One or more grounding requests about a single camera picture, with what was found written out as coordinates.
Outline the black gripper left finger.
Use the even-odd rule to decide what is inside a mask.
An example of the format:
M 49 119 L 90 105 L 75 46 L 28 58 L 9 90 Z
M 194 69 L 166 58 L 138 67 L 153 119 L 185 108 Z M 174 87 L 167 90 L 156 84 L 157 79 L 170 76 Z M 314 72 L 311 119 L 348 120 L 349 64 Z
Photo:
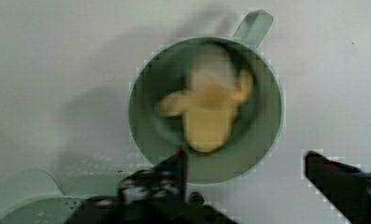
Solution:
M 64 224 L 236 224 L 216 208 L 186 200 L 188 154 L 174 155 L 124 178 L 114 196 L 86 199 Z

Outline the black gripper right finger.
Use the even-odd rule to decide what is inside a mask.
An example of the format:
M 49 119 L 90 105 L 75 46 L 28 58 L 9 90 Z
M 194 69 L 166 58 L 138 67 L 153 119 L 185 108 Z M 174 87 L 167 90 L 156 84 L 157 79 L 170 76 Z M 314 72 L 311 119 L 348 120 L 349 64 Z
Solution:
M 305 177 L 350 224 L 371 224 L 371 173 L 310 150 Z

